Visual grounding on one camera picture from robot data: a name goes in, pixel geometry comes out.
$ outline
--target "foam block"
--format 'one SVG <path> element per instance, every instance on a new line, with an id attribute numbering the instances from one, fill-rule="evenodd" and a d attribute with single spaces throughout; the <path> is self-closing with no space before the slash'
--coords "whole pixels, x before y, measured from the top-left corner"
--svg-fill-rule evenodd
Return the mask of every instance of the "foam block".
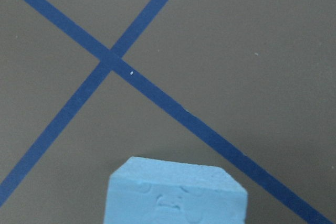
<path id="1" fill-rule="evenodd" d="M 219 167 L 131 157 L 110 177 L 104 224 L 241 224 L 246 207 Z"/>

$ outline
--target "blue tape strip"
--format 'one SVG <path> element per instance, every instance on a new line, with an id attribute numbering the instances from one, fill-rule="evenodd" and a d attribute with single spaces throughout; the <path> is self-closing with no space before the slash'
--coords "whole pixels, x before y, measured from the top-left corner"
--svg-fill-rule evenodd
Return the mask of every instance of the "blue tape strip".
<path id="1" fill-rule="evenodd" d="M 64 31 L 74 41 L 95 55 L 101 62 L 79 87 L 75 94 L 69 99 L 66 105 L 60 110 L 47 128 L 42 132 L 40 137 L 34 142 L 21 160 L 15 165 L 12 171 L 2 181 L 0 184 L 0 207 L 13 193 L 38 160 L 43 156 L 45 151 L 47 151 L 49 146 L 76 115 L 87 99 L 94 93 L 100 83 L 105 79 L 110 71 L 107 71 L 110 69 L 110 67 L 107 68 L 107 66 L 111 64 L 111 60 L 113 58 L 117 59 L 114 51 L 118 49 L 117 51 L 119 52 L 119 57 L 122 57 L 128 50 L 128 47 L 132 46 L 134 41 L 144 31 L 146 26 L 157 15 L 168 0 L 151 0 L 111 50 L 108 50 L 103 44 L 93 38 L 84 29 L 76 25 L 76 23 L 53 7 L 46 0 L 24 1 L 36 11 L 41 13 L 59 29 Z"/>
<path id="2" fill-rule="evenodd" d="M 278 200 L 280 200 L 284 205 L 286 205 L 289 209 L 294 211 L 301 218 L 306 220 L 308 223 L 332 223 L 326 217 L 324 217 L 321 213 L 313 209 L 309 204 L 303 201 L 300 197 L 298 197 L 295 193 L 293 193 L 290 189 L 288 189 L 281 182 L 272 177 L 269 173 L 267 173 L 262 167 L 257 165 L 254 161 L 252 161 L 249 157 L 245 156 L 241 151 L 239 151 L 236 147 L 234 147 L 230 142 L 225 140 L 215 131 L 213 131 L 209 126 L 204 124 L 201 120 L 191 115 L 187 112 L 181 105 L 179 105 L 176 101 L 174 101 L 171 97 L 161 91 L 158 87 L 152 84 L 149 80 L 147 80 L 140 73 L 131 68 L 127 63 L 123 60 L 118 59 L 114 53 L 119 54 L 119 57 L 123 55 L 128 50 L 134 41 L 137 39 L 139 34 L 144 30 L 144 28 L 139 32 L 136 31 L 137 23 L 134 21 L 132 25 L 129 27 L 129 40 L 128 37 L 120 38 L 120 46 L 117 44 L 115 49 L 111 49 L 109 51 L 107 48 L 102 46 L 98 41 L 96 41 L 92 36 L 90 36 L 83 29 L 78 27 L 75 23 L 69 20 L 65 15 L 56 10 L 56 13 L 53 12 L 55 9 L 50 4 L 43 3 L 42 5 L 32 5 L 37 6 L 37 10 L 44 13 L 44 9 L 48 8 L 48 11 L 43 14 L 50 21 L 52 21 L 55 25 L 58 26 L 60 20 L 64 20 L 66 25 L 61 22 L 61 29 L 71 36 L 78 43 L 88 43 L 88 45 L 84 45 L 86 49 L 88 49 L 91 53 L 96 52 L 94 55 L 101 60 L 101 63 L 97 66 L 96 70 L 98 72 L 102 72 L 101 76 L 92 77 L 94 81 L 92 83 L 100 84 L 105 78 L 104 74 L 108 74 L 110 70 L 115 71 L 119 76 L 121 76 L 124 80 L 126 80 L 129 84 L 138 89 L 141 93 L 147 96 L 150 100 L 152 100 L 155 104 L 161 107 L 164 111 L 166 111 L 170 116 L 175 118 L 181 124 L 183 124 L 187 129 L 193 132 L 196 136 L 202 139 L 205 143 L 211 146 L 214 150 L 218 151 L 222 156 L 228 159 L 231 163 L 233 163 L 237 168 L 243 171 L 246 175 L 252 178 L 256 183 L 262 186 L 266 191 L 274 195 Z M 59 123 L 55 123 L 54 119 L 51 124 L 46 128 L 46 130 L 42 133 L 41 136 L 44 136 L 45 141 L 43 141 L 43 137 L 36 141 L 33 146 L 28 150 L 25 156 L 19 162 L 19 168 L 14 168 L 13 171 L 7 176 L 7 178 L 0 185 L 0 198 L 2 196 L 6 196 L 5 200 L 10 196 L 10 194 L 14 191 L 14 189 L 18 186 L 20 181 L 25 177 L 25 175 L 29 172 L 32 166 L 39 160 L 39 158 L 43 155 L 46 149 L 52 144 L 54 139 L 60 134 L 60 132 L 65 128 L 68 122 L 73 118 L 73 116 L 77 113 L 80 107 L 85 103 L 85 101 L 90 97 L 90 94 L 94 92 L 97 88 L 93 88 L 95 85 L 89 85 L 88 88 L 80 87 L 79 90 L 76 91 L 78 93 L 78 97 L 72 100 L 72 102 L 68 102 L 66 106 L 59 112 L 56 118 L 59 118 Z"/>

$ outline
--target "block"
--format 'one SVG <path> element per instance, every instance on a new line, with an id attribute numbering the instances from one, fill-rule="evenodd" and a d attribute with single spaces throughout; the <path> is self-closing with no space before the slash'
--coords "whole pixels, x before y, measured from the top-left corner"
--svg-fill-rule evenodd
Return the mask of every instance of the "block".
<path id="1" fill-rule="evenodd" d="M 110 177 L 104 224 L 241 224 L 246 208 L 222 168 L 131 157 Z"/>

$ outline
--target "gray surface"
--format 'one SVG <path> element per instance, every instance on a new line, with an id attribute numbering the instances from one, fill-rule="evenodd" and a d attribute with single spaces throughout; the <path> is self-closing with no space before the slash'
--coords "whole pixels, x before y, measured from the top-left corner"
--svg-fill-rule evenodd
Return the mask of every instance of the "gray surface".
<path id="1" fill-rule="evenodd" d="M 111 47 L 149 0 L 48 0 Z M 335 0 L 170 0 L 125 60 L 336 222 Z M 98 63 L 0 0 L 0 180 Z M 0 209 L 0 223 L 102 223 L 130 156 L 225 168 L 246 223 L 304 223 L 116 74 Z"/>

